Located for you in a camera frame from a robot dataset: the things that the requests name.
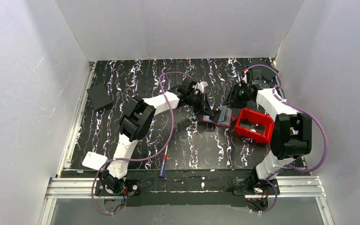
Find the red leather card holder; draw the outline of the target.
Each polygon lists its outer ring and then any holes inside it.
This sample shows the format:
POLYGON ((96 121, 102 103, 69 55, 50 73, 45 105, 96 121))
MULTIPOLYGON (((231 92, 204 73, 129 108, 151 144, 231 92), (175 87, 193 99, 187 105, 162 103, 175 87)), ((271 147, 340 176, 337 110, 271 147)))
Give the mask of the red leather card holder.
POLYGON ((230 128, 232 123, 236 121, 237 117, 234 116, 231 108, 224 106, 219 106, 217 108, 211 108, 215 113, 213 117, 204 115, 200 117, 200 122, 211 124, 219 127, 230 128))

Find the red plastic bin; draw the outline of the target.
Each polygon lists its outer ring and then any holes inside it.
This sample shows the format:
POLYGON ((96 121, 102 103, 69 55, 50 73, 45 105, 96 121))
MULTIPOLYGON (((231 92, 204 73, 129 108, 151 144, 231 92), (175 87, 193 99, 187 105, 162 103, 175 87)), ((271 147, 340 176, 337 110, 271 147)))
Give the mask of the red plastic bin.
POLYGON ((270 144, 273 128, 274 121, 270 116, 243 108, 238 116, 234 132, 256 143, 270 144))

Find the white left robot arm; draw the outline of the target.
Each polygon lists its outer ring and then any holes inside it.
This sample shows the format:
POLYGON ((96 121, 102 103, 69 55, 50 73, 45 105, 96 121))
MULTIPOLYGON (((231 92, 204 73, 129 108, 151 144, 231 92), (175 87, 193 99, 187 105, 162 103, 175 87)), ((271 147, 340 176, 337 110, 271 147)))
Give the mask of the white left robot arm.
POLYGON ((222 111, 209 104, 204 90, 206 86, 206 82, 196 82, 187 77, 181 85, 161 95, 150 98, 134 97, 120 119, 120 136, 114 159, 107 169, 99 174, 99 179, 113 192, 124 188, 124 178, 133 151, 138 142, 147 135, 153 118, 158 114, 187 105, 192 107, 195 114, 208 116, 211 121, 218 122, 222 111))

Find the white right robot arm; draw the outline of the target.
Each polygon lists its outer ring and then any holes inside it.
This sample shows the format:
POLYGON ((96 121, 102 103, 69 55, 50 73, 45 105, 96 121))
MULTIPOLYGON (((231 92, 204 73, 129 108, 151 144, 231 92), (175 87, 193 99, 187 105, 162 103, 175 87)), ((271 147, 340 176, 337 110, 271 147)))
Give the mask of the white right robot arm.
POLYGON ((291 106, 277 93, 262 70, 245 69, 233 85, 225 105, 239 109, 235 133, 256 143, 266 143, 270 152, 254 167, 250 180, 272 180, 279 170, 311 152, 312 119, 291 106))

